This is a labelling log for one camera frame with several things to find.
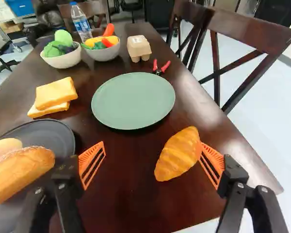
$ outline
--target bread loaf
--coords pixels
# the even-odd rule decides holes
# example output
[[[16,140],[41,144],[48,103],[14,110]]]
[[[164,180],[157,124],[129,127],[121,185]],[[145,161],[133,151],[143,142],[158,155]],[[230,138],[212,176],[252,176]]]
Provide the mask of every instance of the bread loaf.
[[[20,140],[16,138],[5,138],[0,140],[0,158],[13,150],[17,150],[23,147]]]
[[[44,147],[15,150],[0,162],[0,204],[50,170],[55,156]]]
[[[156,163],[157,181],[167,181],[188,171],[200,158],[202,147],[197,128],[190,126],[173,135]]]

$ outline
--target wooden chair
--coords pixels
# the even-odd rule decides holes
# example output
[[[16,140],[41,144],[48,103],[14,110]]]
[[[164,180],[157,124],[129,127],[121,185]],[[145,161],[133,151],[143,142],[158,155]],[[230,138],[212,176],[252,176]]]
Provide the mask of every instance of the wooden chair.
[[[60,4],[57,5],[59,11],[64,19],[65,26],[70,33],[73,33],[73,26],[71,20],[71,5],[70,4]],[[92,0],[92,1],[84,1],[79,2],[78,6],[84,12],[87,18],[91,18],[95,15],[99,16],[96,27],[99,28],[103,17],[106,16],[107,23],[110,23],[109,11],[107,0]]]
[[[195,31],[200,31],[198,37],[196,37],[196,34],[192,32],[189,33],[188,37],[191,36],[191,41],[183,58],[183,63],[187,65],[191,52],[193,52],[188,67],[188,69],[192,72],[194,70],[202,42],[205,38],[205,27],[210,30],[213,73],[201,79],[199,82],[203,84],[214,79],[214,101],[219,106],[220,75],[264,53],[267,54],[261,63],[252,71],[252,73],[223,105],[222,110],[228,114],[260,79],[260,77],[271,67],[282,52],[291,44],[291,29],[257,18],[246,17],[234,12],[220,10],[213,7],[205,8],[201,5],[193,7],[192,4],[193,3],[188,3],[188,0],[176,0],[173,13],[171,15],[170,31],[172,30],[172,25],[177,22],[178,31],[180,32],[180,21],[182,19],[188,21],[188,18],[191,19],[190,22],[194,25],[193,29],[195,29]],[[256,49],[242,58],[230,63],[229,65],[220,68],[217,37],[218,33],[231,37]],[[184,40],[183,44],[180,44],[179,39],[180,46],[176,51],[176,54],[180,55],[186,45],[185,43],[188,43],[186,41],[188,37]],[[166,42],[170,45],[170,41],[171,34],[169,33]]]

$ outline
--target croissant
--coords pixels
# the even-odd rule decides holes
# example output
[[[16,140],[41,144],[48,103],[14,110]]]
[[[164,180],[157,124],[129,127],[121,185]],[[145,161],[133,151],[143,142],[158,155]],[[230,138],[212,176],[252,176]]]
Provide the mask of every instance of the croissant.
[[[198,130],[190,126],[172,136],[165,144],[156,163],[157,181],[167,181],[188,171],[202,152]]]

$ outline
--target beige egg carton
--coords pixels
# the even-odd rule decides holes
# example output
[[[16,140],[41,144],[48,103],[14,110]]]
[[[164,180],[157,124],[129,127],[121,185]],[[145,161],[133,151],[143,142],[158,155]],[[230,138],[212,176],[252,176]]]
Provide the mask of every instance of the beige egg carton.
[[[134,35],[127,38],[127,50],[133,62],[150,59],[152,53],[150,44],[144,35]]]

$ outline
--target blue bin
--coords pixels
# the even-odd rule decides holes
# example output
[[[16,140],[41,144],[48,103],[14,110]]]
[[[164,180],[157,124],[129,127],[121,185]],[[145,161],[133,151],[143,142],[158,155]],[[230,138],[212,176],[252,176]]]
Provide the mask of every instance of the blue bin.
[[[31,0],[5,0],[17,17],[34,13]]]

